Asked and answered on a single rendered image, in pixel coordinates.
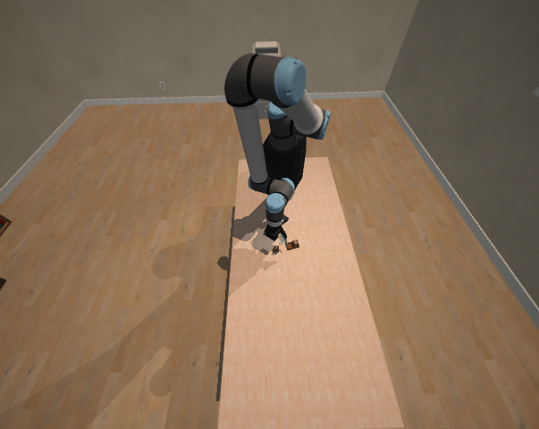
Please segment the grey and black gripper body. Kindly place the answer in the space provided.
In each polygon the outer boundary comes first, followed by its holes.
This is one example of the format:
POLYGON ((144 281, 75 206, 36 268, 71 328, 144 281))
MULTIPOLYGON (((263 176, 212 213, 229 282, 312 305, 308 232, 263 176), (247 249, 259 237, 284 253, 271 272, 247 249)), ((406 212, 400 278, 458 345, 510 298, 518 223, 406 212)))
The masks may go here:
POLYGON ((282 232, 282 229, 283 229, 283 227, 281 227, 281 226, 280 227, 277 226, 275 228, 275 227, 272 227, 270 225, 267 225, 266 228, 265 228, 266 237, 270 238, 271 240, 276 241, 276 239, 278 238, 279 233, 282 232))

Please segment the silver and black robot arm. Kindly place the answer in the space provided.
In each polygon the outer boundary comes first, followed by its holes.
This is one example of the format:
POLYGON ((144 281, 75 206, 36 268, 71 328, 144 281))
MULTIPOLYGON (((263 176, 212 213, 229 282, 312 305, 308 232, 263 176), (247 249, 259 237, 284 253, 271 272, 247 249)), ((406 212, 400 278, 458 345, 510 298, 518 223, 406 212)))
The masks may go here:
POLYGON ((288 178, 268 177, 257 100, 271 101, 267 115, 271 130, 269 142, 274 149, 294 148, 299 135, 322 139, 331 113, 312 103, 305 89, 306 81, 306 69, 300 60, 251 53, 232 65, 224 83, 226 101, 233 107, 248 163, 248 186, 269 195, 265 201, 266 222, 272 227, 288 222, 289 217, 283 213, 295 185, 288 178))

